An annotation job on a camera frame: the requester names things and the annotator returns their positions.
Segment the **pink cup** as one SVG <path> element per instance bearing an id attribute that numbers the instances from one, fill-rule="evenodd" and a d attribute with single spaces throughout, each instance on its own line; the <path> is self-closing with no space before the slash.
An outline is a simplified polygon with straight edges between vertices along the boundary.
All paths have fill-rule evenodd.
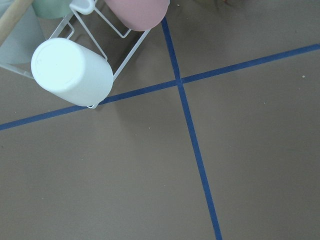
<path id="1" fill-rule="evenodd" d="M 170 5 L 169 0 L 107 0 L 105 3 L 127 28 L 137 32 L 157 26 Z"/>

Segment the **white cup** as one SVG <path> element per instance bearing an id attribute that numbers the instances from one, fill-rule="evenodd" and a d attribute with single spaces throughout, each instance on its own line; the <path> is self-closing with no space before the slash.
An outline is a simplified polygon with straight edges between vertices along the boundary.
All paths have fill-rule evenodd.
<path id="1" fill-rule="evenodd" d="M 108 96 L 114 82 L 112 68 L 104 57 L 66 38 L 41 43 L 32 55 L 31 72 L 46 91 L 89 108 Z"/>

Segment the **green cup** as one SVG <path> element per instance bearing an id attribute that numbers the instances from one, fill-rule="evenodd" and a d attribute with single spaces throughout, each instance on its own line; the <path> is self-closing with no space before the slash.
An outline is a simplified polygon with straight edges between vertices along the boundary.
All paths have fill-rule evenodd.
<path id="1" fill-rule="evenodd" d="M 58 19 L 71 13 L 72 0 L 34 0 L 32 7 L 37 17 L 42 19 Z"/>

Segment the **light grey cup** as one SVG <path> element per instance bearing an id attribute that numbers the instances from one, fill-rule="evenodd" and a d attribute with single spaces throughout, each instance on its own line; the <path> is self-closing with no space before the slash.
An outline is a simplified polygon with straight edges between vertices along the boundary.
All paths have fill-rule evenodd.
<path id="1" fill-rule="evenodd" d="M 36 48 L 44 41 L 40 22 L 30 6 L 1 45 L 0 62 L 10 65 L 29 63 Z"/>

